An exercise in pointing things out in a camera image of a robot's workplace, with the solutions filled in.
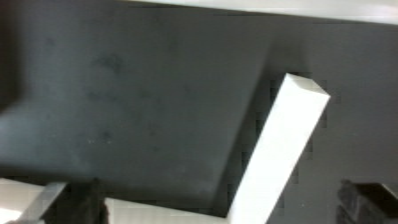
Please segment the white beam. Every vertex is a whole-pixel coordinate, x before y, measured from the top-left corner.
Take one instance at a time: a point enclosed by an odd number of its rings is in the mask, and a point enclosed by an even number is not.
[[[286,75],[228,214],[230,224],[265,224],[311,137],[329,95]]]

